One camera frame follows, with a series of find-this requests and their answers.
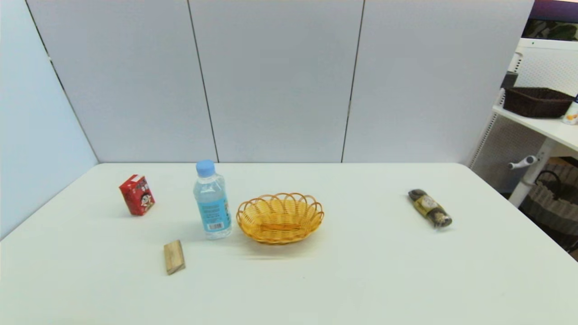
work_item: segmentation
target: pegboard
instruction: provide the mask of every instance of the pegboard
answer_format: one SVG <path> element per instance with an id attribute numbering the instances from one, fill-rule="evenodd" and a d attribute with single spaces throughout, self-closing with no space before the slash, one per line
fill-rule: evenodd
<path id="1" fill-rule="evenodd" d="M 548 87 L 575 96 L 578 93 L 578 42 L 523 39 L 516 87 Z"/>
<path id="2" fill-rule="evenodd" d="M 548 87 L 569 95 L 578 93 L 578 42 L 522 39 L 509 69 L 519 74 L 516 87 Z M 502 106 L 503 91 L 496 105 Z M 470 168 L 496 190 L 513 190 L 526 172 L 511 171 L 509 162 L 535 154 L 545 137 L 521 124 L 493 114 L 480 137 Z"/>

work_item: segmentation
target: white shelf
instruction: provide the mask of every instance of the white shelf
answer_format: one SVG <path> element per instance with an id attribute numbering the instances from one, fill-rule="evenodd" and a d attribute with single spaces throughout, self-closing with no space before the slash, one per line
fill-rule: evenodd
<path id="1" fill-rule="evenodd" d="M 494 105 L 492 110 L 495 113 L 541 133 L 574 151 L 578 151 L 578 125 L 567 125 L 562 123 L 560 119 L 533 119 L 530 117 L 524 117 L 505 110 L 503 107 L 498 105 Z"/>

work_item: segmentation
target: storage basket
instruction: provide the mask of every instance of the storage basket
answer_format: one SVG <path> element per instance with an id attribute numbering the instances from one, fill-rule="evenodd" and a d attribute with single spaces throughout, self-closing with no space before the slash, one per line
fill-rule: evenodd
<path id="1" fill-rule="evenodd" d="M 548 164 L 520 205 L 566 251 L 578 248 L 578 168 Z"/>
<path id="2" fill-rule="evenodd" d="M 323 220 L 323 207 L 311 195 L 278 193 L 241 203 L 237 222 L 261 243 L 286 244 L 307 238 Z"/>
<path id="3" fill-rule="evenodd" d="M 549 88 L 506 88 L 504 109 L 526 117 L 557 118 L 566 113 L 573 100 Z"/>

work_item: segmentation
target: plastic wrapper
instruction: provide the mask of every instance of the plastic wrapper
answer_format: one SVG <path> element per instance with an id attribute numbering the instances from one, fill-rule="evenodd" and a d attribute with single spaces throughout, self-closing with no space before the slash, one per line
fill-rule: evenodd
<path id="1" fill-rule="evenodd" d="M 447 227 L 451 224 L 452 219 L 447 215 L 446 211 L 430 197 L 424 190 L 412 190 L 409 193 L 409 198 L 413 201 L 413 206 L 426 219 L 433 223 L 433 226 Z"/>

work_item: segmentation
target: water bottle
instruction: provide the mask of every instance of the water bottle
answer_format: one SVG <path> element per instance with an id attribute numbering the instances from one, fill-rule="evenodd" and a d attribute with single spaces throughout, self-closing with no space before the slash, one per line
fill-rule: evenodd
<path id="1" fill-rule="evenodd" d="M 207 239 L 225 238 L 231 234 L 231 214 L 225 193 L 225 179 L 215 173 L 212 160 L 197 163 L 199 178 L 195 183 L 195 199 L 199 206 Z"/>

